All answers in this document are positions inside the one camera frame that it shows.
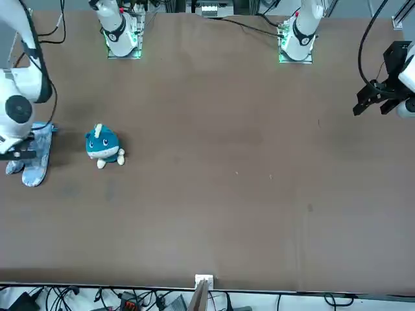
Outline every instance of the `black cable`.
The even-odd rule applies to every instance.
[[[384,64],[385,64],[385,61],[382,63],[381,67],[379,68],[379,72],[377,73],[377,76],[376,76],[375,80],[377,80],[379,78],[379,75],[381,74],[382,67],[383,67]]]
[[[378,94],[384,95],[386,98],[389,98],[389,99],[400,99],[400,97],[398,95],[396,95],[395,93],[393,93],[393,92],[382,91],[382,90],[378,89],[377,87],[375,87],[364,76],[363,69],[362,69],[363,43],[366,40],[366,37],[368,36],[370,29],[372,28],[373,24],[375,23],[375,20],[377,19],[378,15],[381,13],[383,7],[388,3],[388,1],[389,0],[383,0],[381,5],[377,9],[375,15],[373,15],[372,19],[370,20],[369,25],[367,26],[366,30],[364,31],[364,34],[363,34],[363,37],[362,37],[362,40],[361,40],[361,44],[359,46],[359,53],[358,53],[358,57],[357,57],[357,66],[359,67],[359,74],[360,74],[361,78],[363,79],[364,83],[367,86],[369,86],[372,90],[374,90]]]
[[[45,287],[44,287],[44,286],[38,286],[38,287],[35,287],[35,288],[34,288],[34,289],[32,289],[32,290],[31,290],[28,294],[29,294],[29,295],[31,295],[31,294],[32,294],[35,290],[37,290],[38,288],[39,288],[39,289],[41,288],[41,289],[43,290]]]
[[[142,293],[142,294],[138,295],[138,297],[142,296],[143,294],[145,294],[145,295],[140,299],[139,302],[141,303],[141,306],[144,306],[145,308],[148,307],[151,304],[151,300],[152,300],[153,294],[156,296],[156,299],[157,299],[157,292],[155,290],[152,290],[152,291],[147,292],[147,293]],[[148,300],[148,303],[145,303],[144,302],[144,299],[148,295],[150,295],[150,299]]]
[[[215,309],[215,311],[217,311],[217,310],[216,310],[215,300],[214,300],[214,298],[213,298],[213,296],[212,296],[212,292],[211,292],[211,291],[209,291],[209,295],[210,295],[210,298],[212,299],[213,308]]]
[[[66,301],[65,301],[65,296],[71,292],[71,289],[70,289],[70,288],[66,288],[66,289],[65,289],[65,290],[61,293],[60,289],[58,288],[58,291],[59,291],[59,293],[60,293],[60,295],[61,295],[61,300],[60,300],[60,303],[59,303],[59,308],[60,308],[61,303],[63,302],[63,303],[64,303],[64,306],[65,306],[65,310],[66,310],[66,311],[72,311],[72,309],[71,309],[71,308],[67,305],[67,303],[66,303]]]
[[[110,291],[114,293],[114,295],[116,295],[119,299],[122,298],[122,293],[117,293],[113,288],[110,288]]]
[[[301,7],[299,7],[297,10],[295,10],[294,13],[291,14],[291,17],[294,16],[294,14],[297,13],[300,9],[301,9]]]
[[[226,311],[233,311],[231,297],[229,296],[228,292],[225,292],[226,295]]]
[[[265,12],[263,12],[263,14],[265,15],[269,11],[275,9],[279,5],[280,2],[281,2],[281,0],[274,0],[274,2],[271,3],[270,7]]]
[[[59,26],[55,26],[55,28],[52,31],[47,32],[46,34],[39,34],[39,37],[48,37],[48,36],[54,34],[58,29],[59,29]]]
[[[333,302],[331,303],[330,301],[328,301],[327,297],[330,297]],[[350,299],[351,300],[348,303],[337,303],[335,297],[333,296],[333,294],[331,294],[331,293],[325,293],[324,294],[324,301],[329,306],[332,306],[335,311],[336,311],[336,308],[338,306],[340,306],[340,307],[343,307],[343,306],[351,306],[355,302],[355,298],[354,297],[350,297]]]
[[[22,52],[21,54],[20,54],[20,56],[18,57],[18,59],[16,60],[16,62],[14,63],[14,68],[16,68],[19,64],[20,64],[20,62],[21,62],[21,60],[23,59],[23,57],[24,57],[24,55],[25,55],[25,53],[24,52]]]
[[[138,308],[138,306],[139,306],[139,303],[138,303],[138,297],[137,297],[137,294],[136,294],[136,290],[135,289],[132,289],[132,292],[134,293],[134,296],[136,297],[136,308]]]
[[[33,36],[33,39],[34,39],[34,44],[35,44],[36,50],[38,52],[38,59],[39,59],[41,65],[43,65],[43,67],[42,68],[39,67],[39,65],[34,61],[34,59],[31,56],[29,56],[29,60],[35,65],[36,68],[38,68],[38,70],[42,73],[42,75],[44,77],[46,77],[48,83],[51,84],[51,87],[53,88],[53,91],[55,93],[53,109],[52,109],[51,116],[49,117],[49,120],[43,126],[39,126],[37,128],[32,128],[32,130],[42,130],[46,126],[50,125],[50,123],[52,122],[52,119],[54,117],[54,113],[56,111],[56,106],[58,104],[58,92],[57,92],[56,87],[54,86],[52,80],[50,79],[49,74],[47,73],[46,65],[44,64],[44,61],[43,61],[42,48],[40,47],[40,43],[38,41],[38,34],[37,34],[36,29],[33,25],[33,20],[30,16],[29,10],[28,10],[26,4],[23,2],[23,0],[19,0],[19,2],[20,2],[20,5],[23,7],[23,9],[26,13],[26,17],[27,17],[27,21],[29,23],[30,31],[32,32],[32,36]]]
[[[53,287],[51,287],[51,289],[47,292],[47,295],[46,295],[46,300],[45,300],[45,309],[46,309],[46,311],[49,311],[49,307],[48,307],[47,303],[49,301],[49,295],[51,294],[52,289],[53,289]]]
[[[264,14],[261,14],[261,13],[258,13],[258,14],[256,14],[257,16],[261,16],[263,19],[265,19],[265,21],[268,23],[268,24],[270,24],[271,26],[274,26],[274,27],[278,27],[279,26],[279,23],[273,23],[273,22],[271,22]]]
[[[168,291],[166,294],[163,294],[163,295],[161,295],[161,296],[157,296],[156,295],[156,302],[155,303],[153,303],[152,305],[150,305],[149,306],[149,308],[148,309],[146,309],[146,311],[149,311],[153,306],[155,306],[156,304],[157,304],[157,302],[158,301],[160,301],[160,300],[158,300],[158,299],[163,299],[165,296],[167,296],[167,295],[169,295],[170,293],[172,293],[173,291],[172,290],[170,290],[170,291]]]
[[[277,301],[277,308],[276,311],[279,311],[279,302],[281,301],[281,295],[278,296],[278,301]]]
[[[231,19],[224,19],[224,18],[222,18],[222,19],[218,19],[218,20],[219,21],[229,21],[230,23],[234,23],[236,25],[239,25],[239,26],[242,26],[242,27],[246,27],[248,29],[252,29],[254,31],[257,31],[257,32],[260,32],[260,33],[263,33],[263,34],[268,34],[269,36],[283,38],[283,35],[282,34],[274,34],[273,32],[268,32],[266,30],[262,30],[262,29],[259,29],[259,28],[255,28],[253,26],[245,25],[245,24],[242,24],[242,23],[240,23],[238,21],[232,21]]]
[[[56,290],[55,290],[55,288],[54,287],[52,287],[52,289],[53,289],[53,291],[55,292],[55,294],[56,294],[56,298],[55,298],[55,300],[53,301],[53,304],[52,304],[52,307],[51,307],[51,311],[53,311],[53,307],[55,307],[55,310],[57,310],[57,305],[58,305],[58,301],[59,301],[59,295],[58,295],[58,293],[56,292]]]
[[[42,40],[40,43],[61,44],[66,40],[66,22],[65,22],[65,0],[60,0],[60,12],[62,14],[62,23],[64,24],[64,37],[60,41]]]

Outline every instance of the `brown table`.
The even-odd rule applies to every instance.
[[[56,17],[35,12],[38,32]],[[415,124],[352,114],[367,24],[325,19],[314,64],[280,65],[275,38],[158,14],[143,58],[113,61],[95,14],[68,12],[67,41],[43,46],[59,93],[47,178],[0,176],[1,279],[413,292]],[[375,24],[367,77],[398,39]],[[121,136],[125,166],[86,155],[96,122]]]

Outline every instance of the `wire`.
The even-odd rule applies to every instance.
[[[108,308],[104,302],[104,298],[102,297],[102,290],[103,288],[98,288],[98,292],[95,294],[95,302],[98,300],[101,300],[102,305],[104,306],[104,309],[107,311],[118,311],[120,309],[121,305],[119,305],[115,310],[112,310],[112,308]]]
[[[42,74],[44,75],[44,72],[40,69],[40,67],[38,66],[37,63],[34,62],[34,60],[29,56],[29,59],[32,61],[32,63],[40,70],[40,72],[42,72]],[[47,79],[49,81],[49,83],[51,84],[53,91],[54,91],[54,103],[53,103],[53,108],[52,108],[52,112],[51,112],[51,116],[49,117],[49,120],[42,126],[38,126],[37,128],[32,128],[33,131],[38,131],[38,130],[42,130],[44,128],[46,128],[48,125],[50,125],[50,123],[52,123],[53,117],[54,117],[54,113],[56,111],[56,107],[58,105],[58,91],[56,90],[56,87],[54,86],[52,80],[47,76]]]
[[[385,64],[385,62],[383,62],[381,67],[379,68],[379,72],[377,73],[377,76],[376,76],[375,80],[377,80],[379,78],[379,75],[381,74],[381,70],[382,70],[382,67],[383,67],[384,64]]]
[[[66,40],[66,22],[65,22],[65,0],[60,0],[60,13],[62,15],[62,22],[64,24],[64,37],[60,41],[42,40],[40,43],[61,44]]]
[[[378,17],[378,15],[381,13],[383,7],[388,3],[389,0],[383,0],[383,2],[381,3],[381,5],[379,6],[379,8],[377,9],[375,15],[373,15],[372,19],[369,22],[369,25],[367,26],[366,30],[364,31],[362,40],[361,40],[361,44],[359,46],[359,53],[358,53],[358,57],[357,57],[357,65],[359,67],[359,74],[361,76],[361,78],[363,79],[364,83],[370,87],[372,90],[374,90],[375,92],[377,92],[378,94],[384,95],[386,98],[393,98],[393,99],[399,99],[399,96],[396,95],[393,92],[387,92],[387,91],[382,91],[380,89],[378,89],[377,87],[375,87],[372,83],[370,83],[368,81],[368,79],[364,76],[363,70],[362,70],[362,51],[363,51],[363,43],[366,40],[366,37],[369,34],[370,29],[372,28],[373,24],[375,23],[376,18]]]
[[[274,27],[278,27],[279,26],[279,23],[276,23],[275,24],[275,23],[271,22],[264,14],[258,13],[257,16],[261,16],[271,26],[274,26]]]
[[[301,7],[299,7],[297,10],[295,10],[294,13],[291,14],[291,17],[294,16],[294,14],[297,13],[300,9],[301,9]]]
[[[327,297],[330,297],[331,300],[333,301],[332,303],[330,301],[327,300]],[[332,306],[334,308],[334,310],[336,311],[336,308],[338,306],[340,307],[344,307],[344,306],[351,306],[354,302],[355,302],[355,298],[354,297],[350,297],[351,301],[349,301],[348,303],[337,303],[335,297],[333,296],[333,294],[331,293],[325,293],[324,294],[324,301],[329,305]]]
[[[268,32],[266,30],[262,30],[262,29],[259,29],[259,28],[255,28],[253,26],[245,25],[245,24],[242,24],[242,23],[240,23],[238,21],[232,21],[231,19],[222,18],[222,19],[218,19],[218,20],[219,21],[229,21],[230,23],[233,23],[233,24],[236,24],[236,25],[239,25],[239,26],[242,26],[242,27],[246,27],[248,29],[252,29],[252,30],[254,30],[256,32],[260,32],[262,34],[268,34],[269,36],[283,38],[283,35],[282,34],[274,34],[273,32]]]
[[[21,62],[21,60],[23,59],[24,55],[25,55],[25,53],[24,53],[24,52],[22,52],[22,53],[20,54],[20,56],[18,57],[18,59],[17,59],[17,60],[16,60],[16,62],[14,63],[13,68],[16,68],[16,67],[20,64],[20,62]]]
[[[66,303],[66,301],[65,301],[65,296],[67,295],[67,294],[69,294],[70,292],[71,292],[71,290],[72,289],[70,289],[70,288],[66,288],[63,292],[61,292],[60,291],[60,289],[58,288],[58,291],[59,291],[59,293],[60,293],[60,297],[61,297],[61,300],[60,300],[60,303],[59,303],[59,308],[60,308],[60,305],[62,304],[62,302],[64,303],[64,306],[65,306],[65,310],[66,311],[72,311],[72,309],[67,305],[67,303]]]
[[[213,308],[215,309],[215,311],[217,311],[217,310],[216,310],[215,300],[214,300],[214,298],[213,298],[213,296],[212,296],[212,292],[211,292],[211,291],[209,291],[209,295],[210,295],[210,298],[212,299]]]
[[[274,2],[271,3],[270,7],[265,12],[263,12],[263,14],[265,15],[269,11],[275,9],[279,5],[280,2],[281,2],[281,0],[274,0]]]
[[[153,19],[155,19],[156,18],[156,15],[157,15],[157,13],[158,13],[158,10],[160,9],[160,6],[158,6],[157,7],[157,9],[155,9],[155,13],[154,13],[154,15],[150,18],[150,20],[148,21],[148,22],[146,22],[145,23],[145,25],[144,25],[144,28],[148,25],[148,24],[150,24],[151,22],[152,22],[152,20]]]
[[[38,287],[35,287],[34,289],[32,289],[30,292],[29,292],[29,295],[31,295],[35,290],[37,290],[38,288],[41,288],[41,289],[44,289],[45,287],[44,286],[38,286]]]
[[[30,16],[29,10],[28,10],[26,4],[23,2],[23,0],[19,0],[19,2],[20,2],[20,5],[23,7],[23,9],[24,9],[24,11],[26,13],[26,17],[27,17],[27,21],[29,23],[30,31],[32,32],[36,49],[38,49],[38,54],[39,54],[38,58],[39,58],[39,60],[40,60],[40,62],[42,64],[42,62],[43,62],[42,49],[40,48],[40,44],[38,42],[38,34],[37,34],[36,29],[35,29],[35,27],[33,25],[33,20],[32,20],[32,18]],[[65,0],[61,0],[61,4],[62,3],[63,3],[63,5],[65,5]],[[51,87],[53,88],[53,91],[54,91],[54,94],[55,94],[53,109],[52,109],[52,112],[51,112],[51,116],[49,117],[49,120],[43,126],[39,126],[37,128],[32,128],[32,130],[42,130],[46,126],[50,125],[50,123],[52,122],[52,119],[54,117],[54,113],[56,111],[56,107],[58,105],[58,92],[57,92],[56,87],[54,86],[52,80],[50,79],[50,77],[49,77],[49,75],[47,73],[46,65],[43,63],[43,68],[39,67],[39,65],[34,61],[34,59],[30,55],[29,55],[29,60],[33,63],[33,65],[36,68],[38,68],[38,70],[42,73],[42,76],[44,76],[47,79],[48,83],[51,84]]]
[[[50,35],[54,34],[59,29],[59,25],[60,25],[60,22],[62,20],[62,16],[63,16],[63,13],[62,13],[62,8],[61,8],[61,13],[60,13],[58,22],[56,23],[56,26],[54,27],[54,29],[50,32],[47,32],[46,34],[39,34],[38,36],[39,37],[47,37],[47,36],[50,36]]]
[[[279,302],[280,301],[281,301],[281,295],[278,296],[277,307],[276,307],[275,311],[279,311]]]
[[[149,306],[149,308],[148,309],[146,309],[146,311],[149,311],[153,306],[155,306],[156,305],[156,303],[157,303],[157,301],[158,301],[158,299],[163,299],[164,297],[166,297],[167,295],[169,295],[170,293],[172,293],[173,291],[172,290],[170,290],[170,291],[168,291],[166,294],[163,294],[163,295],[161,295],[161,296],[156,296],[156,301],[152,304],[152,305],[150,305]]]

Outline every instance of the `cable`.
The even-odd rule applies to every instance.
[[[64,303],[64,306],[65,306],[65,310],[66,311],[72,311],[72,309],[67,305],[67,303],[65,301],[65,296],[71,292],[71,289],[70,288],[66,288],[63,292],[61,292],[60,289],[58,288],[58,291],[59,291],[60,297],[61,297],[61,300],[60,300],[60,303],[59,303],[59,308],[60,308],[60,305],[63,302]]]
[[[161,295],[161,296],[156,296],[156,302],[155,303],[153,303],[152,305],[150,305],[149,306],[149,308],[148,309],[146,309],[146,311],[149,311],[153,306],[155,306],[156,304],[157,304],[157,302],[159,302],[160,300],[162,300],[164,297],[166,297],[167,295],[169,295],[170,293],[172,293],[173,291],[172,290],[170,290],[170,291],[168,291],[166,294],[163,294],[163,295]]]
[[[59,29],[59,24],[62,20],[62,16],[63,16],[63,13],[62,13],[62,8],[61,8],[61,13],[60,13],[58,22],[56,23],[56,26],[54,27],[54,29],[52,31],[46,33],[46,34],[39,34],[38,36],[39,37],[47,37],[47,36],[50,36],[50,35],[54,34]]]
[[[268,23],[268,24],[270,24],[271,26],[274,26],[274,27],[278,27],[279,26],[279,23],[273,23],[273,22],[271,22],[264,14],[261,14],[261,13],[258,13],[258,14],[256,14],[257,16],[261,16],[263,19],[265,19],[265,21]]]
[[[46,77],[48,83],[51,84],[51,87],[53,88],[53,91],[54,91],[54,94],[55,94],[53,109],[52,109],[52,112],[51,112],[51,116],[49,117],[49,120],[43,126],[39,126],[37,128],[32,128],[32,130],[42,130],[46,126],[50,125],[50,123],[52,122],[52,119],[54,117],[54,113],[56,111],[56,107],[58,105],[58,92],[57,92],[56,87],[54,86],[52,80],[50,79],[50,77],[47,73],[46,65],[44,64],[44,61],[43,61],[42,49],[40,48],[40,43],[38,41],[38,34],[36,32],[36,29],[34,28],[33,20],[31,18],[30,14],[29,14],[29,10],[27,9],[27,6],[23,2],[23,0],[19,0],[19,2],[20,2],[20,5],[23,7],[23,9],[26,13],[26,17],[27,17],[27,21],[29,23],[30,31],[32,32],[32,35],[33,35],[33,38],[34,38],[35,47],[38,50],[38,54],[39,54],[38,58],[39,58],[41,64],[43,62],[43,68],[39,67],[39,65],[34,61],[34,59],[31,56],[29,56],[29,60],[33,63],[33,65],[36,68],[38,68],[38,70],[42,73],[42,75],[44,77]]]
[[[281,295],[278,296],[277,307],[276,307],[275,311],[279,311],[279,302],[280,301],[281,301]]]
[[[379,68],[379,72],[377,73],[377,76],[376,76],[375,80],[377,80],[379,78],[379,75],[381,74],[382,67],[383,67],[384,64],[385,64],[385,61],[382,63],[381,67]]]
[[[328,301],[327,300],[327,297],[330,297],[333,302],[331,303],[330,301]],[[354,297],[350,297],[350,299],[351,299],[351,301],[349,301],[348,303],[337,303],[335,297],[333,296],[333,294],[331,294],[331,293],[325,293],[324,294],[324,301],[329,306],[332,306],[335,311],[336,311],[336,308],[338,306],[340,306],[340,307],[343,307],[343,306],[351,306],[355,302],[355,298]]]
[[[38,286],[38,287],[35,287],[34,289],[32,289],[30,292],[29,292],[29,295],[31,295],[35,290],[37,290],[38,288],[41,288],[42,290],[45,288],[44,286]]]
[[[65,22],[65,0],[60,0],[60,12],[62,14],[62,22],[64,23],[64,37],[60,41],[42,40],[40,43],[61,44],[66,40],[66,22]]]
[[[95,294],[95,302],[98,300],[101,300],[102,305],[104,306],[104,309],[107,311],[112,311],[112,308],[108,308],[104,302],[104,298],[102,297],[102,288],[98,288],[98,292]],[[119,305],[114,311],[118,311],[120,309],[121,305]]]
[[[366,40],[366,37],[369,34],[370,29],[372,28],[373,24],[375,23],[376,18],[378,17],[378,15],[381,13],[383,7],[388,3],[389,0],[383,0],[383,2],[381,3],[381,5],[379,6],[379,8],[377,9],[375,15],[373,15],[372,19],[369,22],[369,25],[367,26],[366,30],[364,31],[362,40],[361,40],[361,44],[359,46],[359,53],[358,53],[358,57],[357,57],[357,65],[359,67],[359,74],[362,78],[362,80],[364,81],[364,83],[370,87],[372,90],[374,90],[376,93],[384,95],[386,98],[389,99],[399,99],[399,96],[396,95],[393,92],[387,92],[387,91],[382,91],[380,89],[378,89],[377,87],[375,87],[372,83],[370,83],[368,81],[368,79],[364,76],[363,70],[362,70],[362,51],[363,51],[363,43]]]
[[[239,25],[239,26],[242,26],[242,27],[246,27],[248,29],[252,29],[252,30],[257,31],[257,32],[260,32],[262,34],[268,34],[269,36],[283,38],[283,35],[282,34],[274,34],[273,32],[268,32],[266,30],[262,30],[262,29],[259,29],[259,28],[255,28],[253,26],[245,25],[245,24],[242,24],[242,23],[240,23],[238,21],[232,21],[231,19],[222,18],[222,19],[218,19],[218,20],[219,21],[229,21],[230,23],[234,23],[236,25]]]
[[[31,57],[29,57],[29,59],[32,61],[32,63],[42,72],[42,74],[43,74],[43,71],[39,68],[39,66],[38,66],[38,64],[36,64],[35,62],[34,62],[34,60],[31,58]],[[49,80],[49,83],[51,84],[51,86],[52,86],[52,88],[53,88],[53,91],[54,91],[54,103],[53,103],[53,108],[52,108],[52,112],[51,112],[51,116],[49,117],[49,120],[44,124],[44,125],[42,125],[42,126],[38,126],[37,128],[32,128],[32,131],[38,131],[38,130],[42,130],[42,129],[44,129],[44,128],[46,128],[48,125],[50,125],[50,123],[52,123],[52,120],[53,120],[53,117],[54,117],[54,113],[55,113],[55,111],[56,111],[56,107],[57,107],[57,105],[58,105],[58,91],[56,90],[56,87],[54,86],[54,84],[53,84],[53,82],[52,82],[52,80],[51,79],[49,79],[49,77],[47,77],[48,78],[48,80]]]
[[[209,291],[209,295],[210,295],[210,298],[212,299],[213,308],[215,309],[215,311],[217,311],[217,310],[216,310],[215,300],[214,300],[214,298],[213,298],[213,296],[212,296],[212,292],[211,292],[211,291]]]
[[[226,295],[226,311],[233,311],[231,297],[229,296],[228,292],[225,292]]]
[[[275,9],[279,5],[280,2],[281,2],[281,0],[274,0],[274,2],[271,3],[270,7],[265,12],[263,12],[263,14],[265,15],[269,11]]]
[[[156,291],[154,291],[154,290],[152,290],[152,291],[150,291],[150,292],[147,292],[147,293],[145,293],[145,295],[140,299],[140,303],[141,303],[141,306],[144,306],[144,307],[148,307],[150,304],[151,304],[151,300],[152,300],[152,297],[153,297],[153,294],[156,296],[156,300],[157,300],[157,292]],[[148,295],[150,295],[150,300],[148,300],[148,303],[146,304],[145,302],[144,302],[144,299],[148,296]]]
[[[18,59],[17,59],[17,60],[16,60],[16,62],[14,63],[13,68],[16,68],[16,67],[20,64],[20,62],[21,62],[21,60],[23,59],[24,55],[25,55],[25,53],[24,53],[24,52],[22,52],[22,53],[20,54],[20,56],[18,57]]]

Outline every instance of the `blue plush toy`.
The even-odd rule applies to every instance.
[[[124,150],[119,147],[119,141],[109,128],[101,123],[85,135],[86,152],[91,159],[98,159],[98,168],[104,168],[107,162],[124,164]]]

